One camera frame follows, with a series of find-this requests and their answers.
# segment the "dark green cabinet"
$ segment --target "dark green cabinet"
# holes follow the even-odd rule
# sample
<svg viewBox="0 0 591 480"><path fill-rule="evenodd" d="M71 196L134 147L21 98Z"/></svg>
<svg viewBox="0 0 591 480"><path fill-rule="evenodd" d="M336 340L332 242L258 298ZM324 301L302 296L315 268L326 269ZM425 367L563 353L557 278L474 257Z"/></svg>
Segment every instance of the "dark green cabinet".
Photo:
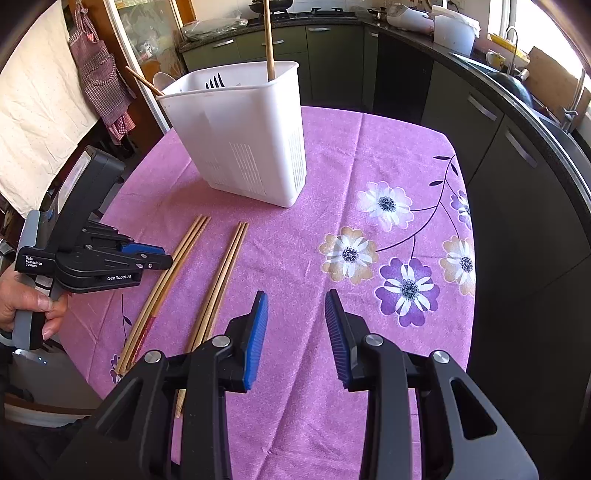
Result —
<svg viewBox="0 0 591 480"><path fill-rule="evenodd" d="M272 34L275 57L308 51L305 27L273 28ZM261 59L266 55L264 31L239 35L236 37L236 43L242 61Z"/></svg>
<svg viewBox="0 0 591 480"><path fill-rule="evenodd" d="M312 101L316 106L361 109L363 27L306 27Z"/></svg>
<svg viewBox="0 0 591 480"><path fill-rule="evenodd" d="M235 38L220 40L186 51L183 53L183 58L190 72L241 62Z"/></svg>
<svg viewBox="0 0 591 480"><path fill-rule="evenodd" d="M466 184L472 180L501 121L503 112L455 73L433 64L421 125L447 136Z"/></svg>
<svg viewBox="0 0 591 480"><path fill-rule="evenodd" d="M247 33L236 37L242 61L265 61L265 33L263 31ZM300 84L300 102L311 105L310 65L308 63L308 45L305 27L284 27L273 29L273 53L275 60L296 61Z"/></svg>
<svg viewBox="0 0 591 480"><path fill-rule="evenodd" d="M507 117L468 186L477 285L488 298L517 301L589 255L579 218L550 166Z"/></svg>
<svg viewBox="0 0 591 480"><path fill-rule="evenodd" d="M310 85L310 66L308 65L308 54L303 53L284 53L275 55L275 59L296 61L300 67L297 69L297 79L300 85L300 103L304 106L312 105L312 88ZM265 57L252 59L252 61L266 61Z"/></svg>
<svg viewBox="0 0 591 480"><path fill-rule="evenodd" d="M375 74L378 68L379 33L365 27L363 37L363 109L372 112L374 109Z"/></svg>

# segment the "frying pan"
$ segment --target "frying pan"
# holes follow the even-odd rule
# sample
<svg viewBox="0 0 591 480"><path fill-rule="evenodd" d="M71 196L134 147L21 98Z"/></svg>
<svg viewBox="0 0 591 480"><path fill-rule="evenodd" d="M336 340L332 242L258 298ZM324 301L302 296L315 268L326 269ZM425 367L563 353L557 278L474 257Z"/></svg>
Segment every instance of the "frying pan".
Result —
<svg viewBox="0 0 591 480"><path fill-rule="evenodd" d="M269 9L273 12L284 12L294 3L294 0L269 0ZM250 4L251 10L259 15L262 15L263 4L262 0L254 0L254 3Z"/></svg>

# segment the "pink tablecloth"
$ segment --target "pink tablecloth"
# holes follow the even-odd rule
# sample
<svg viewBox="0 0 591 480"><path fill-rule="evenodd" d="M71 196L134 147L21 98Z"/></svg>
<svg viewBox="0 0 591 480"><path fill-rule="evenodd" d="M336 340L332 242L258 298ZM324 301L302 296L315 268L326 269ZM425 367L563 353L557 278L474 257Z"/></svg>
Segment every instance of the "pink tablecloth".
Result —
<svg viewBox="0 0 591 480"><path fill-rule="evenodd" d="M452 146L434 131L361 113L304 108L308 175L291 209L211 189L174 131L146 156L103 223L174 250L198 214L212 221L179 274L144 350L180 353L236 224L251 227L215 332L269 295L258 380L228 395L236 480L356 479L366 394L337 379L324 294L409 352L442 348L465 367L475 292L472 224ZM158 273L141 286L74 296L61 338L105 396L112 365ZM176 428L178 442L179 428ZM415 440L417 439L414 419ZM414 445L415 477L420 449Z"/></svg>

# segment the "faucet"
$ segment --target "faucet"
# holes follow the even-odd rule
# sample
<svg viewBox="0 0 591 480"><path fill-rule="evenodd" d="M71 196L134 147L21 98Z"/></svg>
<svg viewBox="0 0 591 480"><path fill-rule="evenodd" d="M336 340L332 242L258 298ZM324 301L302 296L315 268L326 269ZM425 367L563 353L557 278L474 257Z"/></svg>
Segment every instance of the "faucet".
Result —
<svg viewBox="0 0 591 480"><path fill-rule="evenodd" d="M575 88L574 90L574 97L573 97L573 101L570 104L569 108L563 108L563 112L564 112L564 120L562 120L562 124L560 125L560 128L566 132L569 133L570 127L573 125L574 119L577 117L577 115L579 114L577 111L577 107L579 106L579 102L581 101L581 98L583 97L583 90L584 90L584 83L585 83L585 76L587 75L587 72L585 71L585 68L583 67L583 70L581 71L581 76L579 77L579 82L577 83L577 88Z"/></svg>
<svg viewBox="0 0 591 480"><path fill-rule="evenodd" d="M511 30L515 32L515 51L513 52L513 60L511 60L509 68L507 69L507 73L509 74L509 76L513 76L513 68L515 68L515 57L517 56L517 44L519 42L519 37L517 36L517 29L513 25L507 28L507 31L505 32L505 38L509 37L509 32Z"/></svg>

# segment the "white utensil holder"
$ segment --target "white utensil holder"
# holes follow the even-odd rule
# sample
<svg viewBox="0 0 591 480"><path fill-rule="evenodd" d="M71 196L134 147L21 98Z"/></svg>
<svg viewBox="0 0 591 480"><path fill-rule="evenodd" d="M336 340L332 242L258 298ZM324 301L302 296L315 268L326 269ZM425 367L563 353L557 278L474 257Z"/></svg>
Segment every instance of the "white utensil holder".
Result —
<svg viewBox="0 0 591 480"><path fill-rule="evenodd" d="M160 105L214 189L282 207L296 202L306 180L298 67L276 61L271 82L263 61L213 67L163 90ZM224 87L214 84L220 78Z"/></svg>

